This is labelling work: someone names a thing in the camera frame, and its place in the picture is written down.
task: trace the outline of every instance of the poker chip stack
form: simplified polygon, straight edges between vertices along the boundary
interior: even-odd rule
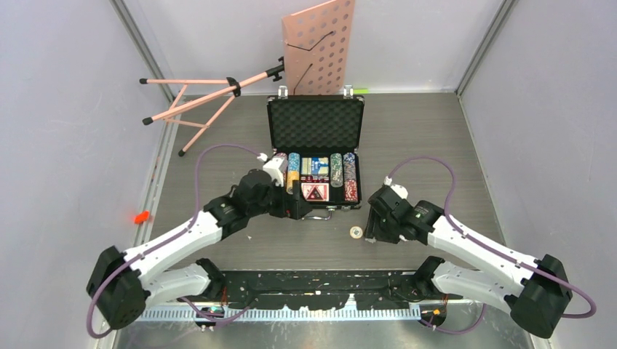
[[[345,201],[358,201],[356,156],[353,153],[343,155],[343,176],[345,180]]]
[[[275,156],[272,157],[273,159],[275,158],[281,158],[283,159],[282,165],[281,165],[281,172],[283,172],[283,183],[281,186],[286,185],[287,184],[287,154],[286,153],[278,153]]]
[[[293,194],[293,181],[300,180],[300,154],[290,153],[287,161],[287,192]]]
[[[334,188],[343,186],[343,157],[339,153],[330,156],[330,184]]]

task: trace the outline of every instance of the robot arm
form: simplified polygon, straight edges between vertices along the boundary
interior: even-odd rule
[[[214,297],[222,290],[224,277],[210,260],[166,270],[195,251],[246,228],[252,217],[268,213],[299,220],[308,214],[311,207],[301,194],[299,182],[294,183],[291,196],[285,192],[282,162],[274,158],[262,169],[249,171],[228,194],[211,200],[196,217],[148,243],[122,253],[114,246],[103,251],[88,282],[90,297],[120,265],[137,258],[114,278],[97,301],[109,326],[121,329],[146,308],[179,297]],[[194,224],[182,233],[193,219]]]
[[[532,265],[567,281],[562,263],[546,255],[542,260],[500,245],[451,220],[463,233],[453,229],[443,209],[427,201],[412,206],[407,190],[400,185],[384,185],[369,199],[371,206],[367,239],[397,244],[418,240],[461,258],[478,270],[469,270],[438,257],[429,257],[416,272],[417,289],[425,295],[458,294],[500,309],[523,329],[548,338],[561,319],[571,291],[543,276],[521,268]],[[516,259],[513,264],[482,248],[471,238]]]

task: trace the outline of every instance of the white backdrop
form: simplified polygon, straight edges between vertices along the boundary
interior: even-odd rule
[[[559,258],[598,305],[560,321],[561,349],[617,342],[616,12],[614,0],[519,1],[463,94],[506,243]],[[567,313],[588,309],[575,295]]]
[[[86,284],[132,245],[169,105],[147,72],[109,1],[0,1],[0,348],[93,348]]]
[[[125,1],[167,78],[240,80],[277,64],[283,16],[325,0]],[[357,0],[345,83],[372,92],[453,91],[500,3]]]

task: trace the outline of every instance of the metal floor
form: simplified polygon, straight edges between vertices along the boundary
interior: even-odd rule
[[[203,123],[223,101],[193,109],[183,115],[183,120]],[[201,150],[217,143],[239,143],[271,153],[265,96],[236,99],[186,155],[179,157],[178,150],[196,131],[194,127],[178,128],[151,238],[191,216],[195,207],[194,167]],[[457,97],[452,93],[367,95],[359,147],[365,199],[361,209],[335,212],[327,222],[256,217],[246,229],[191,255],[177,267],[203,257],[221,270],[415,269],[429,255],[460,263],[418,242],[371,244],[349,235],[351,226],[365,227],[369,209],[366,200],[384,177],[401,160],[414,155],[438,156],[449,162],[458,176],[452,213],[470,228],[502,242]],[[206,156],[200,172],[202,205],[227,193],[249,169],[259,166],[252,155],[237,149],[217,149]],[[425,199],[442,206],[450,187],[447,170],[425,160],[402,168],[394,181],[408,189],[412,204]]]

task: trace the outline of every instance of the case handle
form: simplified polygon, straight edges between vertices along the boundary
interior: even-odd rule
[[[332,218],[332,212],[334,212],[334,208],[330,207],[328,208],[328,216],[326,217],[310,216],[310,217],[302,217],[302,220],[330,220],[330,218]]]

